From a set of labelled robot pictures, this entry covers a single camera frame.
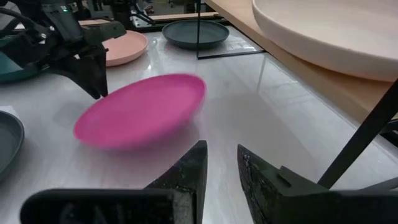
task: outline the wooden tabletop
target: wooden tabletop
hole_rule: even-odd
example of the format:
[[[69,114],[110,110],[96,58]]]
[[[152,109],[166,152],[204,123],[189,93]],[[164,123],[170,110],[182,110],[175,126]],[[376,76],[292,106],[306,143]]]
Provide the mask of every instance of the wooden tabletop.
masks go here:
[[[306,84],[360,123],[392,85],[333,72],[281,49],[260,30],[254,20],[251,0],[206,0],[206,3],[291,69]]]

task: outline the pink plate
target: pink plate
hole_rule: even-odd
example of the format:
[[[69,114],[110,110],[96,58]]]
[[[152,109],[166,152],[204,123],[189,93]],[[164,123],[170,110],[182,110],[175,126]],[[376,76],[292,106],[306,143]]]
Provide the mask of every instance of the pink plate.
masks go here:
[[[81,142],[102,149],[143,146],[169,137],[202,105],[206,85],[187,74],[132,83],[98,100],[75,124]]]
[[[134,31],[127,30],[127,34],[116,39],[103,42],[106,53],[106,66],[116,66],[131,62],[140,57],[148,46],[147,38]]]

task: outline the white marble countertop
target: white marble countertop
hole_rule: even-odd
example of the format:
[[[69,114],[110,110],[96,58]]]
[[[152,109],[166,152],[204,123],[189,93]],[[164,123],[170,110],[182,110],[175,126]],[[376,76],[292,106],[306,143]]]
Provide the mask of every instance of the white marble countertop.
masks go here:
[[[161,33],[146,36],[147,53],[108,69],[109,91],[165,73],[197,74],[208,94],[194,122],[162,148],[105,153],[73,138],[75,121],[95,101],[69,79],[44,75],[1,85],[0,110],[17,115],[25,127],[16,168],[0,183],[3,224],[18,223],[23,201],[43,189],[145,187],[199,139],[207,140],[209,153],[203,223],[250,224],[236,162],[238,144],[316,182],[358,126],[269,54],[198,61],[194,52],[167,44]],[[395,147],[377,138],[334,189],[396,177],[397,158]]]

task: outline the black metal rod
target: black metal rod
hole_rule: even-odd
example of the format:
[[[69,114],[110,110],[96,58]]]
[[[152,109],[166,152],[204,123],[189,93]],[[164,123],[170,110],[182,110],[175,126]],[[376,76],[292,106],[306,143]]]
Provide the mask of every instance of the black metal rod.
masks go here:
[[[229,54],[209,55],[209,56],[198,57],[198,60],[220,58],[220,57],[232,57],[232,56],[239,56],[239,55],[251,55],[251,54],[259,54],[259,53],[265,53],[265,52],[266,52],[265,50],[256,50],[256,51],[252,51],[252,52],[238,52],[238,53],[229,53]]]
[[[253,43],[257,44],[256,41],[254,41],[251,37],[249,37],[248,35],[246,35],[243,31],[241,31],[239,28],[237,28],[234,24],[231,24],[232,27],[234,27],[237,31],[239,31],[241,34],[243,34],[245,37],[247,37],[249,40],[251,40]],[[264,49],[263,47],[261,47],[260,45],[258,45],[260,48],[262,48],[265,53],[269,53],[267,51],[267,49]]]
[[[330,189],[398,112],[398,80],[377,103],[318,184]]]
[[[198,12],[198,33],[197,33],[197,58],[199,58],[199,34],[200,34],[200,0],[197,0],[197,12]]]

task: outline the wooden shelf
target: wooden shelf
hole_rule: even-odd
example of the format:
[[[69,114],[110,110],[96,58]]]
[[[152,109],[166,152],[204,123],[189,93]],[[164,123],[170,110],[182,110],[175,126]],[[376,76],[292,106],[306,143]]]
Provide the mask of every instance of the wooden shelf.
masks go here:
[[[278,47],[264,36],[252,12],[251,0],[206,0],[215,11],[291,69],[306,84],[362,123],[392,85],[355,78],[321,68]]]
[[[203,12],[201,13],[201,17],[213,17],[217,12]],[[155,21],[164,21],[169,19],[196,19],[198,17],[197,13],[189,13],[189,14],[172,14],[172,15],[161,15],[161,16],[150,16]],[[96,24],[104,24],[109,21],[104,19],[93,19],[93,20],[86,20],[86,21],[79,21],[81,26],[89,26],[89,25],[96,25]],[[19,24],[16,29],[24,29],[22,24]]]

